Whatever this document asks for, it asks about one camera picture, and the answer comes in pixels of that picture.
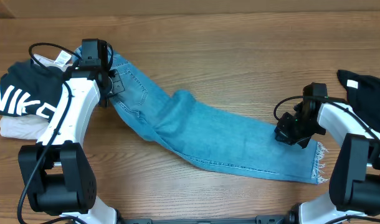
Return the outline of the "blue denim jeans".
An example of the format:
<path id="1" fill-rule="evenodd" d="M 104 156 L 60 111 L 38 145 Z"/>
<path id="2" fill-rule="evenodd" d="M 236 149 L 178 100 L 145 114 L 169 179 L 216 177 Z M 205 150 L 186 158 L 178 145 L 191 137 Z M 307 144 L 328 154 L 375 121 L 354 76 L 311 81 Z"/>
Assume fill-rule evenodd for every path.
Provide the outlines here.
<path id="1" fill-rule="evenodd" d="M 169 95 L 113 52 L 112 70 L 123 74 L 125 94 L 110 102 L 144 140 L 208 171 L 308 184 L 325 181 L 322 143 L 290 146 L 275 140 L 272 124 L 205 105 L 186 90 Z"/>

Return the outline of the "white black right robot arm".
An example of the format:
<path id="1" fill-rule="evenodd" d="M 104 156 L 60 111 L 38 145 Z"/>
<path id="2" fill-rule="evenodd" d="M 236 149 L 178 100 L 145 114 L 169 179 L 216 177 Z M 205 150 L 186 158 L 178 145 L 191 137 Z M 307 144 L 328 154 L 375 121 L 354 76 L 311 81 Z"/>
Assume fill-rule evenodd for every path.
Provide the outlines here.
<path id="1" fill-rule="evenodd" d="M 329 190 L 295 205 L 280 223 L 380 223 L 380 133 L 359 118 L 344 99 L 328 96 L 324 83 L 303 88 L 295 114 L 277 116 L 275 139 L 302 148 L 314 134 L 330 133 L 340 146 Z"/>

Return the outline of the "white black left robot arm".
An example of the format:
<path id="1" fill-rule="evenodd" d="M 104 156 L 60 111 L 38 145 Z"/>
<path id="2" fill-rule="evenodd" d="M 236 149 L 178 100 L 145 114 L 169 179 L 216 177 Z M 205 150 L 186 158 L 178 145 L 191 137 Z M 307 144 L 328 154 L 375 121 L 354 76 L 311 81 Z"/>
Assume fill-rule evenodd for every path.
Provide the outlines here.
<path id="1" fill-rule="evenodd" d="M 25 200 L 33 211 L 51 215 L 51 223 L 123 223 L 120 212 L 97 195 L 95 174 L 82 148 L 93 109 L 112 95 L 113 54 L 108 42 L 84 39 L 81 53 L 63 74 L 47 69 L 62 84 L 62 92 L 45 132 L 18 154 L 24 181 L 19 223 L 24 223 Z"/>

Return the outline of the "black garment right side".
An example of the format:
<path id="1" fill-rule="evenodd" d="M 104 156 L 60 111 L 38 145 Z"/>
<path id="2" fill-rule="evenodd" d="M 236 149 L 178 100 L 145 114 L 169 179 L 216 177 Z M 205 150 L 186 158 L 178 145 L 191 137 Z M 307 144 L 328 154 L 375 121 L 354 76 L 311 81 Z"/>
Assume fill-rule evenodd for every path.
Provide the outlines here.
<path id="1" fill-rule="evenodd" d="M 380 133 L 380 78 L 347 70 L 338 70 L 337 77 L 353 111 Z"/>

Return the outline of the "black shirt white letters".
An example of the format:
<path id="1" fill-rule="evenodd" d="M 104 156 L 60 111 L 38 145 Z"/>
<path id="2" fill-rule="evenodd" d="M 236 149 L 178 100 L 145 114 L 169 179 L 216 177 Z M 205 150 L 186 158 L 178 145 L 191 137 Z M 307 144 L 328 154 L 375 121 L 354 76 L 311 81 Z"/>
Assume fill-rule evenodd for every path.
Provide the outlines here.
<path id="1" fill-rule="evenodd" d="M 0 115 L 37 115 L 50 121 L 62 94 L 57 67 L 44 69 L 32 60 L 16 62 L 0 80 Z"/>

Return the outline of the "folded beige garment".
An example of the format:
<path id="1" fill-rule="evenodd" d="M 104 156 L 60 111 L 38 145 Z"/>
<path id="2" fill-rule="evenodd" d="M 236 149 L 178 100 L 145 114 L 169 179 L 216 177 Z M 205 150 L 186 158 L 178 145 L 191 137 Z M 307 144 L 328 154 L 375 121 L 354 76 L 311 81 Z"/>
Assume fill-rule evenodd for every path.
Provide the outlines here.
<path id="1" fill-rule="evenodd" d="M 39 139 L 49 125 L 48 120 L 37 115 L 3 116 L 0 120 L 0 135 L 6 138 Z"/>

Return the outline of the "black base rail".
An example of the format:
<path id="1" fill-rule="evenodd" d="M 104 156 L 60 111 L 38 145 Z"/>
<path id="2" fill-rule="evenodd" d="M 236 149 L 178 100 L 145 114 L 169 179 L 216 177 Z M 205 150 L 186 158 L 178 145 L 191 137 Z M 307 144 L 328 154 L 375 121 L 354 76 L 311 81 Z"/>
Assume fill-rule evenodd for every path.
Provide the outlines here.
<path id="1" fill-rule="evenodd" d="M 118 218 L 118 224 L 299 224 L 296 215 L 257 215 L 255 218 L 212 218 L 152 220 L 150 218 Z"/>

